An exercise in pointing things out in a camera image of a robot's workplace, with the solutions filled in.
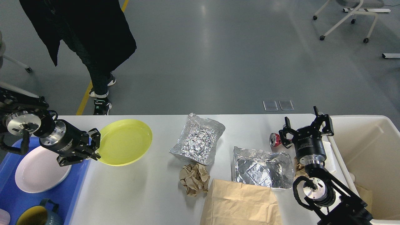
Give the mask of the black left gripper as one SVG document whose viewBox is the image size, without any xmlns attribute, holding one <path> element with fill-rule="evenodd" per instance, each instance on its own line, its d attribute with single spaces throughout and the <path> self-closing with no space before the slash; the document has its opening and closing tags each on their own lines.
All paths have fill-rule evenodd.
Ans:
<svg viewBox="0 0 400 225">
<path fill-rule="evenodd" d="M 42 147 L 59 156 L 58 164 L 63 166 L 81 163 L 86 159 L 98 160 L 101 134 L 97 128 L 81 131 L 65 120 L 55 120 L 55 129 L 47 137 L 39 138 Z"/>
</svg>

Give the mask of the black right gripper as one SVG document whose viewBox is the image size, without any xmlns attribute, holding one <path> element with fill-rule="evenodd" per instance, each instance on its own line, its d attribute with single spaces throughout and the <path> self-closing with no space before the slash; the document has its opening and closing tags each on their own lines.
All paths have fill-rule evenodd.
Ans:
<svg viewBox="0 0 400 225">
<path fill-rule="evenodd" d="M 333 123 L 329 114 L 320 113 L 314 106 L 314 127 L 303 127 L 297 130 L 292 129 L 288 117 L 284 117 L 285 124 L 279 130 L 282 145 L 289 149 L 293 145 L 288 134 L 295 135 L 295 152 L 299 163 L 303 165 L 312 164 L 312 161 L 322 163 L 326 160 L 326 151 L 323 145 L 322 136 L 334 136 Z"/>
</svg>

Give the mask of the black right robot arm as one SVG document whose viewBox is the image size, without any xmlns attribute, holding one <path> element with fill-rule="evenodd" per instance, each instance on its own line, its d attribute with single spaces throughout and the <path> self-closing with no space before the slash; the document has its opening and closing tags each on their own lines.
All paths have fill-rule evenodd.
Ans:
<svg viewBox="0 0 400 225">
<path fill-rule="evenodd" d="M 285 117 L 279 131 L 285 148 L 295 148 L 297 161 L 304 165 L 307 176 L 299 176 L 292 185 L 297 203 L 314 211 L 320 218 L 319 225 L 370 225 L 372 214 L 367 203 L 340 182 L 324 166 L 327 159 L 323 136 L 333 136 L 333 124 L 328 114 L 319 113 L 314 106 L 315 119 L 297 130 Z"/>
</svg>

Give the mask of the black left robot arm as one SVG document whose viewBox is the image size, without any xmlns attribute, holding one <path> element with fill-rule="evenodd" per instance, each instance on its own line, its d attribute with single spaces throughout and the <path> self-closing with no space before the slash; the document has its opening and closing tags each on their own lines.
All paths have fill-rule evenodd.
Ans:
<svg viewBox="0 0 400 225">
<path fill-rule="evenodd" d="M 66 120 L 58 119 L 57 112 L 48 108 L 44 97 L 29 96 L 1 86 L 1 150 L 25 155 L 33 134 L 42 147 L 58 155 L 56 160 L 61 167 L 101 158 L 98 129 L 79 130 Z"/>
</svg>

